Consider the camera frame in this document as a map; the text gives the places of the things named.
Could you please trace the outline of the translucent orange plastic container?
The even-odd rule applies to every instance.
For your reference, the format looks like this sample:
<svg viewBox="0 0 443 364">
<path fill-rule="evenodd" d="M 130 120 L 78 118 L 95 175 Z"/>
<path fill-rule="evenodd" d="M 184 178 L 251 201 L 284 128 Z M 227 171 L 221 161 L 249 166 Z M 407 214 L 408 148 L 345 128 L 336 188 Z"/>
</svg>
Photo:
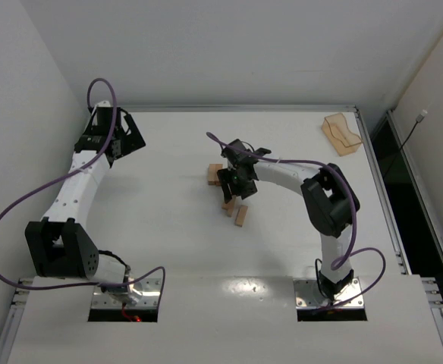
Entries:
<svg viewBox="0 0 443 364">
<path fill-rule="evenodd" d="M 360 135 L 350 130 L 342 113 L 326 116 L 321 129 L 339 156 L 355 153 L 363 144 Z"/>
</svg>

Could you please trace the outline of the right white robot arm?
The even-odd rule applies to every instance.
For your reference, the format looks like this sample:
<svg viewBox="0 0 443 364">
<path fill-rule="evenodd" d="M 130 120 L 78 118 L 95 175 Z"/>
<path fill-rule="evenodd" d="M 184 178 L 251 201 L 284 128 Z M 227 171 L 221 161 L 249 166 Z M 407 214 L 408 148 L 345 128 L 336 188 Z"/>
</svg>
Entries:
<svg viewBox="0 0 443 364">
<path fill-rule="evenodd" d="M 356 241 L 360 202 L 341 169 L 332 163 L 271 158 L 270 150 L 247 149 L 239 139 L 220 142 L 227 168 L 217 172 L 225 202 L 246 199 L 267 182 L 303 197 L 312 226 L 319 232 L 322 263 L 316 271 L 322 295 L 334 300 L 353 279 L 350 255 Z"/>
</svg>

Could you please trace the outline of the wood block thin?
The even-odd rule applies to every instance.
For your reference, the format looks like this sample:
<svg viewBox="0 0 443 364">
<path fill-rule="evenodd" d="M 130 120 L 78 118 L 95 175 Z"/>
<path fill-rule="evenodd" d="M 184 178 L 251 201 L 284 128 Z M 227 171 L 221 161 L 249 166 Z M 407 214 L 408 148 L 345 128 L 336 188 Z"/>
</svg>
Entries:
<svg viewBox="0 0 443 364">
<path fill-rule="evenodd" d="M 228 217 L 231 217 L 233 215 L 235 203 L 236 203 L 236 199 L 235 198 L 233 198 L 230 202 L 227 203 L 227 205 L 226 205 L 226 214 L 227 214 Z"/>
</svg>

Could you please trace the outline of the plain wood block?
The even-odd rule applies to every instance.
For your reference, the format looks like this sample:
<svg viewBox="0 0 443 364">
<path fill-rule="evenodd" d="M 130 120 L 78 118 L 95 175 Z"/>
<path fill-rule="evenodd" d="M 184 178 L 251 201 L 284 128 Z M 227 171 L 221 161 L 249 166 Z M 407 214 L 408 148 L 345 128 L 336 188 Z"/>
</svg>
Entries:
<svg viewBox="0 0 443 364">
<path fill-rule="evenodd" d="M 216 185 L 217 181 L 217 164 L 210 164 L 207 174 L 208 185 Z"/>
</svg>

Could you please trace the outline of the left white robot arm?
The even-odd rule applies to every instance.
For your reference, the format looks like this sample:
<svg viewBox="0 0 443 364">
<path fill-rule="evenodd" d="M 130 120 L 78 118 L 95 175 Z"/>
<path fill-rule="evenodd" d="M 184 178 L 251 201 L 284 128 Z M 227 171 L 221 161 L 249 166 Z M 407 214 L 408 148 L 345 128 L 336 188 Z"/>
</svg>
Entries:
<svg viewBox="0 0 443 364">
<path fill-rule="evenodd" d="M 102 291 L 128 303 L 140 298 L 129 266 L 104 253 L 86 232 L 94 197 L 114 162 L 146 145 L 129 113 L 108 101 L 93 108 L 74 146 L 70 170 L 55 201 L 40 221 L 31 221 L 25 237 L 36 273 L 44 278 L 77 278 L 102 284 Z"/>
</svg>

